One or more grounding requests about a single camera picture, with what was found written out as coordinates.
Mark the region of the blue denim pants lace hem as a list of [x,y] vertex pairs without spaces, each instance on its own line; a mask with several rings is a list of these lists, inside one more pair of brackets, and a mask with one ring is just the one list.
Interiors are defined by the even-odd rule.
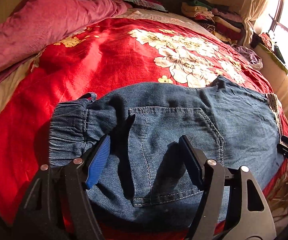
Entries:
[[144,82],[60,103],[50,125],[50,165],[67,165],[107,133],[110,154],[87,194],[97,218],[121,226],[191,224],[202,192],[186,171],[182,135],[224,167],[248,166],[261,188],[284,160],[267,96],[223,76],[204,88]]

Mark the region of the white bedside cabinet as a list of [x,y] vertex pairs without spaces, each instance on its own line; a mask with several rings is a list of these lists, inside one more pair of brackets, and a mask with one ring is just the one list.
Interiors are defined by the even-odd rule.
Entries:
[[250,47],[262,60],[261,74],[269,81],[273,91],[278,94],[287,77],[286,67],[272,51],[264,46],[261,37],[256,33],[252,35]]

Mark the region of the white bag with purple clothes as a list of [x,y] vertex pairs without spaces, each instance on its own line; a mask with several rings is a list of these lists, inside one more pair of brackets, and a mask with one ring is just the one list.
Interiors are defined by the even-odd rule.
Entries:
[[263,68],[262,59],[253,50],[237,44],[232,44],[231,47],[243,56],[253,69],[261,70]]

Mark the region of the red floral blanket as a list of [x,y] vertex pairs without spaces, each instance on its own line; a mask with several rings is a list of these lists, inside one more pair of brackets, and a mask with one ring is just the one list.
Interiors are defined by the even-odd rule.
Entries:
[[0,239],[33,237],[12,223],[47,160],[50,118],[58,103],[148,81],[201,88],[219,75],[260,93],[273,91],[243,56],[201,26],[143,17],[85,27],[46,46],[27,73],[0,113]]

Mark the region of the stack of folded clothes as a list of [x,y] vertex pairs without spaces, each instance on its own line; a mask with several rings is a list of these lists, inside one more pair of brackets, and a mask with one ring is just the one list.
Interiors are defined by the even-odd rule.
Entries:
[[243,43],[243,20],[237,12],[230,11],[227,5],[209,3],[207,0],[185,0],[181,12],[222,42]]

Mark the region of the pink quilt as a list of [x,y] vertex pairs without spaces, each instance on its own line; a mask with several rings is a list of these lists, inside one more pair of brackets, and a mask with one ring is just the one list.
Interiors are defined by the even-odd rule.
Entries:
[[47,45],[127,9],[123,0],[23,0],[0,24],[0,82]]

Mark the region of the floral pillow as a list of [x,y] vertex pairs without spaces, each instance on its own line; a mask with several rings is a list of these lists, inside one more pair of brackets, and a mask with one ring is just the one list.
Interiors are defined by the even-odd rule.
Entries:
[[147,9],[168,13],[168,10],[162,5],[162,3],[156,0],[123,0],[123,1],[129,3],[133,8],[140,8],[140,9]]

